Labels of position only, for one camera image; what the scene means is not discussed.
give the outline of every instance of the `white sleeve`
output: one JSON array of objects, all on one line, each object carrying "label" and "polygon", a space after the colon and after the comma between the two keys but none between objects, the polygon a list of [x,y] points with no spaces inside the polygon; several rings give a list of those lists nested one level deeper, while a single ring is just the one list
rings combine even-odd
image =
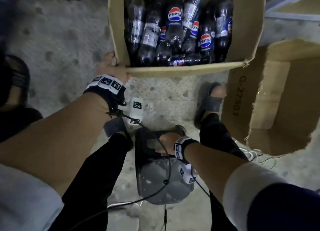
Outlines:
[{"label": "white sleeve", "polygon": [[62,208],[62,199],[52,187],[0,164],[0,231],[48,230]]},{"label": "white sleeve", "polygon": [[239,166],[231,174],[226,182],[222,205],[238,231],[247,230],[247,215],[254,198],[264,188],[276,183],[286,183],[286,180],[250,162]]}]

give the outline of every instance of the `black pants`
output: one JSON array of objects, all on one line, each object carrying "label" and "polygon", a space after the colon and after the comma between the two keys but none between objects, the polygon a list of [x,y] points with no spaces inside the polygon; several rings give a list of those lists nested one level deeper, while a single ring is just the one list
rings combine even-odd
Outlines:
[{"label": "black pants", "polygon": [[[2,124],[1,119],[11,117],[11,125]],[[0,113],[0,140],[4,141],[25,129],[29,124],[41,119],[36,110],[20,107],[19,110]],[[201,144],[246,159],[217,114],[208,115],[201,124]],[[121,173],[130,145],[121,134],[114,134],[98,151],[89,156],[70,187],[63,195],[65,204],[50,231],[64,231],[78,222],[107,208],[107,199]],[[236,230],[226,217],[222,205],[210,192],[212,229]],[[98,215],[75,228],[79,230],[105,231],[108,213]]]}]

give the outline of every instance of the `gray floor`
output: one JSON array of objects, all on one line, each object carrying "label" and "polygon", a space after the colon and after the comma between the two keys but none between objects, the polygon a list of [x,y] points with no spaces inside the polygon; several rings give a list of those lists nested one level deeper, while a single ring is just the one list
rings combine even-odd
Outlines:
[{"label": "gray floor", "polygon": [[[30,67],[29,104],[49,116],[82,94],[93,79],[102,55],[113,50],[107,0],[19,0],[19,7],[20,16],[10,51]],[[320,43],[319,22],[266,19],[261,45],[296,37]],[[188,135],[198,138],[198,130],[192,124],[198,89],[205,81],[226,83],[227,79],[227,71],[171,79],[134,78],[127,85],[126,97],[145,100],[143,123],[151,129],[181,124]],[[106,141],[102,133],[93,151]],[[319,189],[319,144],[317,130],[306,150],[269,160],[264,166],[275,165],[273,170],[291,182]],[[138,198],[136,189],[134,151],[131,151],[109,201],[134,201]],[[110,213],[108,231],[160,231],[163,214],[163,206],[147,202],[141,207],[132,206]],[[210,230],[211,222],[209,199],[198,186],[186,200],[168,207],[167,230]]]}]

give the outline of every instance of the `person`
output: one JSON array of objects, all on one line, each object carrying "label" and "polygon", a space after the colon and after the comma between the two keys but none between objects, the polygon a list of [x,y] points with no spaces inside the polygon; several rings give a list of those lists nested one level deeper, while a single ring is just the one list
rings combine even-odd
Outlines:
[{"label": "person", "polygon": [[[114,53],[106,54],[98,75],[113,76],[124,86],[131,76],[123,66],[112,66],[113,58]],[[76,225],[106,210],[133,148],[126,129],[114,121],[119,118],[106,114],[113,109],[110,93],[88,87],[76,101],[42,119],[26,105],[26,64],[7,55],[0,75],[0,231],[106,230],[107,212]],[[210,189],[211,230],[318,230],[319,195],[248,162],[219,121],[225,95],[219,83],[204,95],[195,116],[201,143],[184,139],[177,150],[181,136],[160,137],[169,154],[190,163]],[[90,155],[106,122],[116,122],[109,127],[117,132]]]}]

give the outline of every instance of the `black wrist strap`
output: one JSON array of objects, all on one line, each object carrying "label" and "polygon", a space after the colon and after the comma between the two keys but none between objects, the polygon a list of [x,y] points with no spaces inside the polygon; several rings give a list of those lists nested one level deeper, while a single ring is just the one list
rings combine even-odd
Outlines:
[{"label": "black wrist strap", "polygon": [[108,104],[110,113],[115,113],[118,105],[125,102],[125,90],[120,80],[109,75],[99,75],[83,93],[92,92],[101,96]]},{"label": "black wrist strap", "polygon": [[184,164],[189,164],[189,162],[184,157],[184,151],[189,144],[199,143],[197,140],[192,139],[191,137],[184,136],[179,138],[174,144],[174,155],[178,160]]}]

